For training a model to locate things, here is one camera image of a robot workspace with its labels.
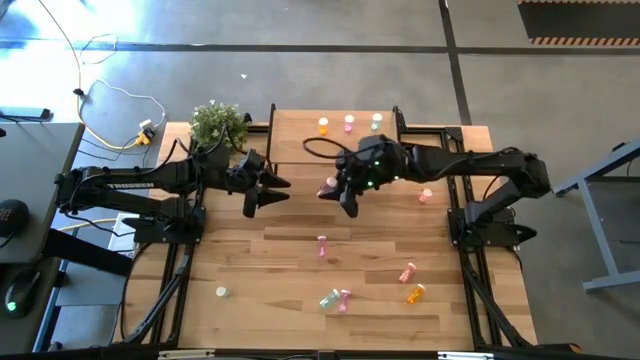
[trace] teal object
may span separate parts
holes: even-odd
[[[340,293],[338,292],[338,289],[333,289],[326,298],[320,300],[320,306],[323,309],[327,309],[331,304],[338,301],[338,299],[340,299]]]

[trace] wood plank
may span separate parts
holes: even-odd
[[[375,113],[382,115],[382,121],[380,128],[372,132],[371,119]],[[344,118],[347,115],[355,117],[351,133],[344,131]],[[329,120],[326,137],[352,150],[358,149],[358,141],[364,136],[384,134],[390,139],[398,138],[391,111],[276,110],[271,135],[271,161],[280,164],[332,164],[333,160],[315,157],[302,148],[302,140],[320,136],[318,120],[323,117]],[[340,150],[326,142],[312,142],[309,147],[327,155],[335,155]]]
[[[175,137],[187,141],[188,131],[188,124],[168,124],[161,154],[166,156]],[[467,150],[492,150],[487,127],[462,131]],[[439,144],[436,137],[418,135],[403,141]],[[264,154],[266,136],[250,135],[247,147]],[[176,151],[176,158],[184,156]],[[360,216],[350,219],[337,203],[315,195],[335,171],[332,164],[279,165],[279,175],[292,183],[285,189],[292,197],[259,209],[254,219],[242,216],[242,196],[207,191],[207,223],[192,267],[181,347],[471,349],[460,264],[448,239],[444,181],[398,181],[368,192],[358,199]],[[472,177],[476,198],[489,181]],[[434,195],[423,205],[417,198],[425,187]],[[167,195],[154,191],[153,196]],[[318,257],[319,235],[328,237],[324,259]],[[157,297],[165,255],[166,246],[152,245],[136,264],[126,300],[128,331]],[[487,260],[496,301],[535,342],[517,260],[497,248],[487,249]],[[408,262],[418,271],[401,284],[398,276]],[[417,304],[407,304],[418,282],[425,294]],[[215,295],[222,285],[230,297]],[[318,305],[333,288],[352,291],[347,314]],[[481,305],[479,311],[488,334],[486,311]],[[170,320],[167,316],[165,335]]]

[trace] gray metal stand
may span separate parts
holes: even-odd
[[[637,217],[640,214],[638,206],[640,204],[640,177],[603,176],[638,156],[640,156],[640,138],[618,148],[606,159],[553,188],[556,196],[563,196],[574,189],[580,190],[589,221],[609,273],[608,276],[583,282],[582,286],[587,292],[640,283],[640,271],[618,272],[607,242],[607,233],[611,232],[615,232],[615,237],[618,239],[624,236],[629,237],[626,239],[628,241],[640,240],[640,232],[638,232],[640,226],[637,224]],[[609,213],[607,215],[607,211],[613,211],[615,214]],[[616,225],[605,227],[603,224],[608,224],[608,219],[614,220]]]

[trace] computer mouse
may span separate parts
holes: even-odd
[[[29,220],[29,207],[20,200],[0,201],[0,237],[9,237],[24,229]]]
[[[13,278],[4,296],[4,310],[10,318],[20,319],[31,311],[36,297],[36,286],[40,272],[36,269],[22,270]]]

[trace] black desk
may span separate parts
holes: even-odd
[[[0,201],[18,199],[29,207],[29,226],[0,249],[0,263],[30,263],[47,240],[56,212],[56,174],[68,172],[80,146],[80,123],[0,125]]]
[[[25,353],[33,349],[60,258],[119,275],[126,275],[130,259],[50,229],[56,212],[54,178],[71,170],[84,125],[21,122],[2,123],[0,128],[6,131],[0,138],[0,199],[22,200],[30,213],[28,227],[0,249],[0,295],[15,274],[34,261],[42,273],[26,317],[11,319],[0,309],[0,354]],[[46,258],[40,261],[41,255]]]

